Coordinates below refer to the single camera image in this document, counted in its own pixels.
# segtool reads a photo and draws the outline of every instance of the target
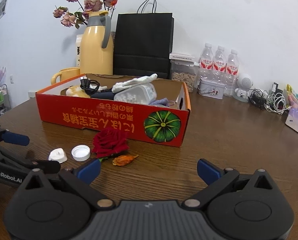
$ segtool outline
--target wooden table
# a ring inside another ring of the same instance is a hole
[[[298,134],[287,127],[285,117],[261,111],[233,98],[217,100],[192,94],[192,113],[181,148],[129,140],[129,153],[139,157],[126,167],[111,161],[102,164],[92,187],[115,201],[121,199],[179,199],[206,185],[197,176],[196,164],[206,158],[215,165],[241,173],[263,168],[270,172],[295,213],[288,239],[298,240]],[[0,117],[2,127],[30,137],[27,147],[1,143],[30,159],[46,159],[63,148],[68,161],[62,167],[78,167],[70,155],[78,144],[92,147],[96,132],[41,122],[35,99]],[[3,225],[4,209],[15,192],[0,184],[0,240],[9,239]]]

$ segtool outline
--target white plastic cap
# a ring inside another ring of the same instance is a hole
[[[72,157],[78,162],[84,162],[90,157],[90,148],[87,145],[78,145],[71,150]]]
[[[67,160],[67,155],[62,148],[57,148],[50,152],[48,160],[63,163]]]

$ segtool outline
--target white wall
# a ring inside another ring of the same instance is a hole
[[[119,0],[112,29],[118,13],[135,12],[142,1]],[[214,51],[224,46],[227,56],[236,49],[256,87],[289,83],[298,92],[298,0],[157,1],[157,12],[174,14],[174,52],[199,57],[205,42]],[[75,65],[75,36],[83,29],[63,27],[53,18],[55,5],[78,8],[65,0],[9,0],[0,20],[0,66],[7,68],[14,106],[29,90],[47,86],[59,69]]]

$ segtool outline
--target orange dried flower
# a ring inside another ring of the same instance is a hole
[[[139,155],[131,156],[131,155],[121,155],[117,158],[114,158],[112,161],[112,164],[114,166],[125,166],[129,163],[131,163],[135,158],[137,158]]]

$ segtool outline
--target yellow pitcher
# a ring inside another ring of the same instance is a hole
[[[80,43],[80,73],[113,74],[113,39],[108,11],[89,14]]]

